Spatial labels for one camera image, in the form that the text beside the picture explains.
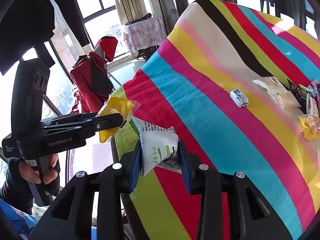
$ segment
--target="black cloth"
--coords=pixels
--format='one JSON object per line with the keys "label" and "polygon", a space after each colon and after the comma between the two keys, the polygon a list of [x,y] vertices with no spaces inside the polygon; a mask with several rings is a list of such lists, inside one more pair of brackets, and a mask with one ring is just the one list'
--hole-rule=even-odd
{"label": "black cloth", "polygon": [[[0,198],[13,207],[32,215],[31,209],[33,206],[33,195],[29,188],[28,182],[20,175],[18,169],[19,161],[21,161],[21,159],[17,157],[9,159],[8,169],[6,172],[6,181],[0,189]],[[54,196],[58,195],[60,188],[60,170],[57,170],[57,172],[57,178],[45,187],[46,190]]]}
{"label": "black cloth", "polygon": [[[89,44],[74,0],[55,0],[83,47]],[[48,41],[54,30],[50,0],[14,0],[0,22],[0,72],[4,75],[25,52]]]}
{"label": "black cloth", "polygon": [[51,68],[55,64],[44,43],[37,44],[33,47],[36,50],[38,57],[48,68]]}

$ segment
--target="blue stripe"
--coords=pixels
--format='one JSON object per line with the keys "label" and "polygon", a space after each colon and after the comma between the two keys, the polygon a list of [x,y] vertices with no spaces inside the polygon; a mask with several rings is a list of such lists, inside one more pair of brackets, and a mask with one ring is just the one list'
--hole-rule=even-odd
{"label": "blue stripe", "polygon": [[301,51],[297,50],[289,42],[274,34],[260,19],[247,7],[238,5],[249,21],[301,72],[310,80],[320,78],[320,69]]}
{"label": "blue stripe", "polygon": [[141,69],[167,99],[217,169],[228,174],[236,171],[247,174],[278,213],[293,239],[297,239],[302,233],[301,223],[288,192],[242,131],[206,95],[175,72],[158,52]]}

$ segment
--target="black stripe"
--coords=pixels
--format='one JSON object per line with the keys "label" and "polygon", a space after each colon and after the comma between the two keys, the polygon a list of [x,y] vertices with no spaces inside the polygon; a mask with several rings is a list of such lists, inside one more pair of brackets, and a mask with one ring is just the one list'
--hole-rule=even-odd
{"label": "black stripe", "polygon": [[248,66],[248,68],[250,68],[261,77],[273,76],[268,70],[264,68],[263,65],[260,64],[255,55],[238,36],[228,20],[210,0],[196,0],[195,2],[197,2],[201,6],[201,8],[209,16],[209,18],[224,33],[224,35],[231,42],[232,46],[236,49],[237,53],[239,54],[243,62]]}

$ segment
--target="pink stripe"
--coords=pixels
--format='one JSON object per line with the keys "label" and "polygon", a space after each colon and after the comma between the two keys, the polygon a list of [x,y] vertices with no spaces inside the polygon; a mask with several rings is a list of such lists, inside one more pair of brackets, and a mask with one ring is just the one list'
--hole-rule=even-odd
{"label": "pink stripe", "polygon": [[248,83],[240,76],[234,74],[232,71],[225,68],[213,55],[210,48],[205,44],[205,41],[200,37],[200,35],[193,29],[192,25],[186,19],[180,19],[178,25],[181,26],[193,40],[193,42],[197,45],[197,47],[201,50],[207,60],[214,66],[216,69],[220,70],[221,72],[225,73],[227,76],[241,84],[247,90],[251,91],[258,97],[264,104],[266,104],[281,120],[288,126],[289,129],[299,138],[300,143],[304,146],[307,152],[310,155],[315,167],[317,170],[318,168],[318,159],[317,159],[317,152],[311,147],[308,143],[308,140],[305,140],[301,135],[301,127],[296,125],[287,115],[277,106],[275,105],[270,98],[258,90],[253,83]]}
{"label": "pink stripe", "polygon": [[262,21],[275,35],[289,42],[292,46],[294,46],[297,50],[301,51],[306,57],[308,57],[313,64],[315,64],[320,69],[320,61],[319,56],[311,50],[306,44],[300,41],[298,38],[294,37],[290,33],[285,30],[279,28],[272,23],[267,22],[256,10],[251,9],[251,11],[258,17],[260,21]]}
{"label": "pink stripe", "polygon": [[192,68],[170,41],[166,40],[164,43],[165,45],[158,49],[160,56],[223,111],[269,162],[289,193],[304,231],[314,218],[315,209],[309,188],[292,158],[274,135],[248,109],[239,111],[231,100],[225,100],[229,97],[228,92]]}

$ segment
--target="finger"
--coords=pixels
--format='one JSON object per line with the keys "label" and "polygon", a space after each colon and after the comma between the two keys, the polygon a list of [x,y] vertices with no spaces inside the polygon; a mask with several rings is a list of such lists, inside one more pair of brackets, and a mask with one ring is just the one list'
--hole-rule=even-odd
{"label": "finger", "polygon": [[59,156],[58,156],[57,153],[52,154],[52,155],[49,156],[49,164],[50,164],[51,167],[54,168],[56,166],[58,158],[59,158]]}
{"label": "finger", "polygon": [[43,182],[44,184],[49,184],[51,181],[53,181],[58,176],[58,172],[55,169],[49,169],[45,175],[43,176]]}
{"label": "finger", "polygon": [[33,182],[35,184],[41,183],[38,174],[25,161],[20,161],[18,163],[18,169],[21,177],[23,177],[25,180]]}

